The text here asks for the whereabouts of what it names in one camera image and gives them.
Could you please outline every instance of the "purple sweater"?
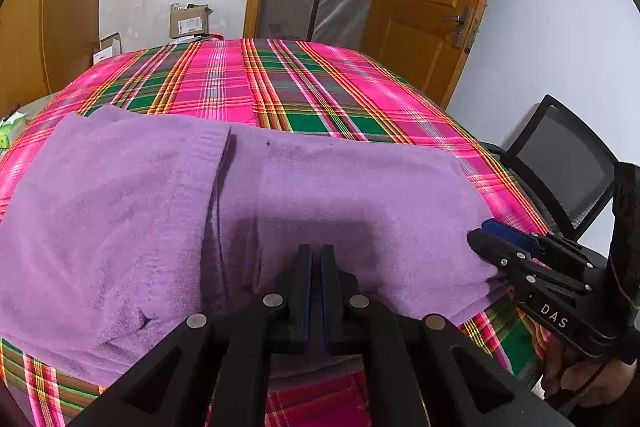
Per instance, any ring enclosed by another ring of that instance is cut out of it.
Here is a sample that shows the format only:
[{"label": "purple sweater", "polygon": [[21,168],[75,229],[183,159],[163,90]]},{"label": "purple sweater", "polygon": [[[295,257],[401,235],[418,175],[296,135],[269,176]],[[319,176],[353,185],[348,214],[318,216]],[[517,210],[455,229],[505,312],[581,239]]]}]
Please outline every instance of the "purple sweater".
[{"label": "purple sweater", "polygon": [[504,290],[466,244],[489,217],[439,150],[113,106],[71,114],[0,223],[0,336],[109,385],[186,316],[268,292],[300,243],[333,244],[338,267],[397,312],[460,323]]}]

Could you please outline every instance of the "bed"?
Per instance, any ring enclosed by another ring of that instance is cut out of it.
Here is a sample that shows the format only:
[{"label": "bed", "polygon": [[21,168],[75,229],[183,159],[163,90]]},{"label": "bed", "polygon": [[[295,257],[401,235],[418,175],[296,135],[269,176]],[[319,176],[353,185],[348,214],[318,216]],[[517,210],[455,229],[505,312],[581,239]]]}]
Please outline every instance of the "bed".
[{"label": "bed", "polygon": [[[459,159],[497,219],[546,232],[497,161],[402,78],[351,50],[311,42],[203,40],[120,55],[83,73],[51,100],[0,160],[0,219],[15,185],[56,124],[113,104],[145,114],[186,114],[289,132],[437,147]],[[529,385],[547,333],[509,295],[460,325]],[[38,427],[68,423],[102,388],[64,375],[0,339],[0,377]],[[363,373],[270,393],[265,425],[370,424]]]}]

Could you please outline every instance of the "human hand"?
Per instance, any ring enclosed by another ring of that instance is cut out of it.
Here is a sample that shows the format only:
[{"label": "human hand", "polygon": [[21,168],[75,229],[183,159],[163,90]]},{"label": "human hand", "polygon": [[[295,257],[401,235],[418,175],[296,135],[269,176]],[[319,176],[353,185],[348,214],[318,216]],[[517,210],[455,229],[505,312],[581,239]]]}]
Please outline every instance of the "human hand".
[{"label": "human hand", "polygon": [[[564,346],[552,337],[546,352],[545,372],[541,383],[542,389],[545,391],[545,398],[557,393],[560,389],[577,391],[602,364],[602,360],[578,362],[560,375],[563,356]],[[603,372],[589,386],[579,404],[582,407],[597,407],[620,399],[636,374],[636,363],[627,365],[620,360],[609,362]]]}]

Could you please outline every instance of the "metal bolt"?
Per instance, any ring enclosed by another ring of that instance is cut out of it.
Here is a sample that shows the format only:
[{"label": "metal bolt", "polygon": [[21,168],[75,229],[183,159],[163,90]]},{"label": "metal bolt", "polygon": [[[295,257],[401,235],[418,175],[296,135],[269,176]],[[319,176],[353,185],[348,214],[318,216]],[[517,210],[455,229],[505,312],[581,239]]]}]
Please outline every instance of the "metal bolt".
[{"label": "metal bolt", "polygon": [[353,295],[349,299],[349,304],[354,308],[366,308],[369,306],[369,298],[364,295]]},{"label": "metal bolt", "polygon": [[267,295],[264,296],[264,299],[262,299],[264,305],[269,308],[276,308],[277,306],[280,306],[283,301],[284,299],[279,293],[267,293]]},{"label": "metal bolt", "polygon": [[202,313],[194,313],[187,319],[187,326],[192,330],[197,330],[207,323],[207,317]]},{"label": "metal bolt", "polygon": [[447,325],[444,317],[442,315],[427,315],[427,318],[424,320],[424,323],[427,324],[427,327],[430,330],[443,330],[444,326]]}]

